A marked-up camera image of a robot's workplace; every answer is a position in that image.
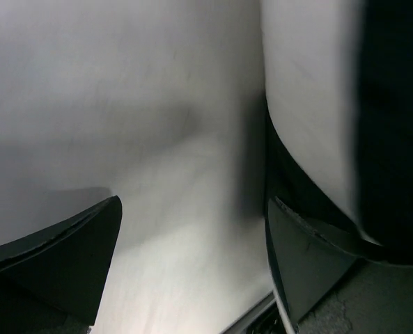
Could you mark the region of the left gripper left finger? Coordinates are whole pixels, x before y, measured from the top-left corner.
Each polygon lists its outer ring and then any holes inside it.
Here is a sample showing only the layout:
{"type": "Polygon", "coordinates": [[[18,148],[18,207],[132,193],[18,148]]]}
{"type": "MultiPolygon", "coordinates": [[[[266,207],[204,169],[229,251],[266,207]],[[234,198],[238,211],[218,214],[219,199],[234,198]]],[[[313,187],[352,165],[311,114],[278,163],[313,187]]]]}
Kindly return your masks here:
{"type": "Polygon", "coordinates": [[[0,326],[61,326],[97,318],[122,221],[107,198],[0,246],[0,326]]]}

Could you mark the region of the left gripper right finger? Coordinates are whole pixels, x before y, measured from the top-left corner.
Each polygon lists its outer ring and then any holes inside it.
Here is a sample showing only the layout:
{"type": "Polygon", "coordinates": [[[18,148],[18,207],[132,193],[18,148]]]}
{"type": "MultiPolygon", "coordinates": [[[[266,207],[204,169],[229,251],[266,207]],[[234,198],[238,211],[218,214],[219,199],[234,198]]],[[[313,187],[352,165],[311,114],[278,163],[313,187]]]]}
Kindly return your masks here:
{"type": "Polygon", "coordinates": [[[285,324],[381,324],[382,249],[356,234],[304,219],[279,199],[267,202],[267,251],[285,324]]]}

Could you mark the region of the black white checkered pillowcase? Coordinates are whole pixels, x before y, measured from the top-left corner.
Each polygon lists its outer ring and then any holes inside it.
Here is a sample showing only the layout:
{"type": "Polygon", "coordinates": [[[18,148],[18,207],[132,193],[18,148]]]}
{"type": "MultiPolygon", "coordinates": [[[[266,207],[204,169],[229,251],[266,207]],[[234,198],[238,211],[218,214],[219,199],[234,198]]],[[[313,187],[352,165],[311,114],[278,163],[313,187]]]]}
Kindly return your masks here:
{"type": "Polygon", "coordinates": [[[377,259],[413,265],[413,1],[263,1],[277,143],[377,259]]]}

